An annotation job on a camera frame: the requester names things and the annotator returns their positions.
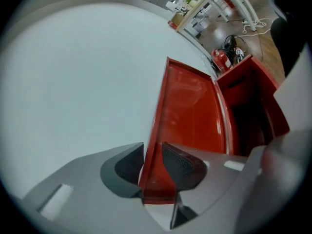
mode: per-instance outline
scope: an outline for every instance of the fire extinguisher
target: fire extinguisher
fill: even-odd
[[[231,0],[224,0],[232,9],[235,8]]]
[[[214,49],[211,56],[213,62],[223,74],[232,68],[232,64],[224,51]]]

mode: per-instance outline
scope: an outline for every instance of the red container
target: red container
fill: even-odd
[[[167,59],[144,167],[144,203],[172,204],[176,188],[162,163],[163,142],[226,153],[220,104],[211,77]]]
[[[215,84],[227,112],[230,154],[248,156],[253,147],[289,131],[273,97],[278,84],[256,58],[246,57]]]
[[[235,8],[231,0],[224,0],[232,9]]]
[[[288,132],[288,124],[273,97],[277,87],[262,63],[252,56],[219,77],[215,84],[209,75],[168,58],[139,182],[144,203],[175,201],[175,184],[162,162],[163,142],[248,156],[253,147],[268,144]]]
[[[172,27],[173,29],[176,29],[177,28],[177,25],[171,21],[168,21],[167,22],[169,24],[170,27]]]
[[[229,71],[231,68],[233,68],[229,58],[222,50],[213,50],[211,52],[211,58],[214,62],[214,64],[218,67],[218,69],[225,74],[227,71]]]

